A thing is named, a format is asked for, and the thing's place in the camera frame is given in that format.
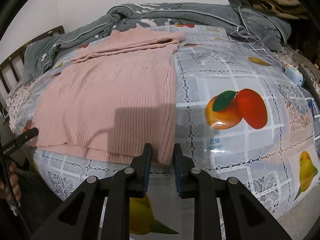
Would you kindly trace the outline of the person's left hand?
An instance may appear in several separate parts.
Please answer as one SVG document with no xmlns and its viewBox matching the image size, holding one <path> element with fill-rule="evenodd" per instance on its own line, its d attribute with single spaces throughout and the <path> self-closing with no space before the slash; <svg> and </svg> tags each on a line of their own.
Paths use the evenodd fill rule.
<svg viewBox="0 0 320 240">
<path fill-rule="evenodd" d="M 10 164 L 10 183 L 11 187 L 14 193 L 14 196 L 16 198 L 16 201 L 19 202 L 21 200 L 21 189 L 18 184 L 18 176 L 15 173 L 16 171 L 16 164 L 12 161 Z M 1 198 L 6 198 L 6 200 L 10 201 L 11 197 L 5 192 L 5 186 L 3 181 L 0 181 L 0 187 L 1 187 Z"/>
</svg>

